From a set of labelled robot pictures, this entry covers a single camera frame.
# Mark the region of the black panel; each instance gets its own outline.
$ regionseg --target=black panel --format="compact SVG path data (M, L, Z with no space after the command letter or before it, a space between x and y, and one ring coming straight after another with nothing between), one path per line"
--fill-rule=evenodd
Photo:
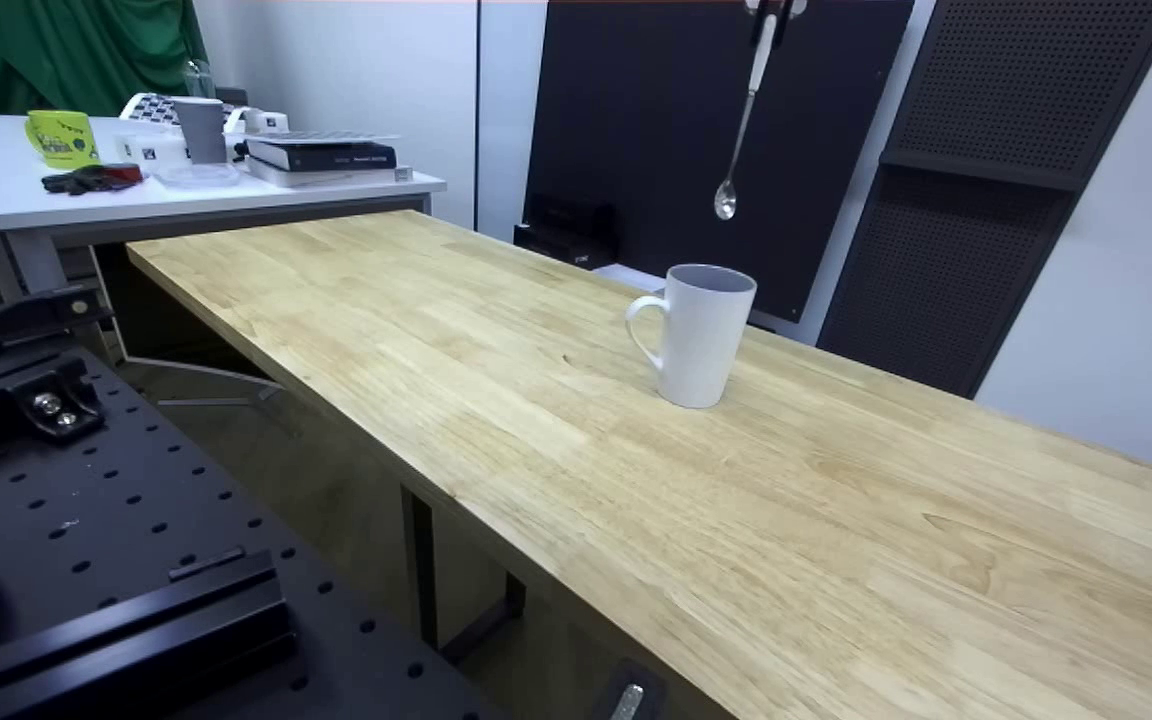
M117 310L117 332L128 356L181 361L205 366L228 366L262 375L248 356L228 349L205 319L181 306L156 278L149 278L124 244L91 244L104 295Z
M1078 188L1152 58L1152 0L940 0L891 158Z
M819 349L974 395L1071 208L930 171L884 171Z
M819 349L974 395L1152 64L1152 0L940 0Z
M735 171L741 215L712 192L746 85L735 0L553 4L528 223L600 227L619 260L751 273L758 306L801 315L854 152L903 37L908 0L819 0L785 26Z

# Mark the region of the white mug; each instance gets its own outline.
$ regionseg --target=white mug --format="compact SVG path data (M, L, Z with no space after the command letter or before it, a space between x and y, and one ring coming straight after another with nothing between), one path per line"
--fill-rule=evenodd
M662 295L639 295L624 310L628 339L653 361L658 395L712 409L730 375L756 278L718 263L675 263ZM658 351L634 336L643 306L662 310Z
M214 94L170 94L170 111L192 163L228 163L225 103Z

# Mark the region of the wooden tabletop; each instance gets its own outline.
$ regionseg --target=wooden tabletop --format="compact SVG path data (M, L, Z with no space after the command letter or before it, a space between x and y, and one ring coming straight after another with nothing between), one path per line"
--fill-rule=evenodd
M767 332L672 409L624 288L416 210L130 255L735 714L1152 720L1142 462Z

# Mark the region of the wall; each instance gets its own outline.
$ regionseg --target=wall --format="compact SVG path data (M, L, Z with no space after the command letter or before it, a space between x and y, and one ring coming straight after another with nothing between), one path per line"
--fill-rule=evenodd
M545 9L545 0L484 0L481 231L500 241L511 241L528 194Z
M197 0L214 85L296 132L373 132L449 179L430 210L473 223L473 0Z
M1152 73L978 401L1152 458Z

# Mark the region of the white desk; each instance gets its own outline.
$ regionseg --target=white desk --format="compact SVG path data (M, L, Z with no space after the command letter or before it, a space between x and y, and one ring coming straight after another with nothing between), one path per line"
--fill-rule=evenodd
M117 158L121 119L91 119L99 158ZM165 188L142 179L128 192L49 194L38 175L55 175L22 141L20 114L0 114L0 295L22 295L63 284L55 244L108 244L181 227L237 227L259 221L305 221L376 208L423 208L444 188L441 175L338 179L317 188L280 188L242 175L230 188Z

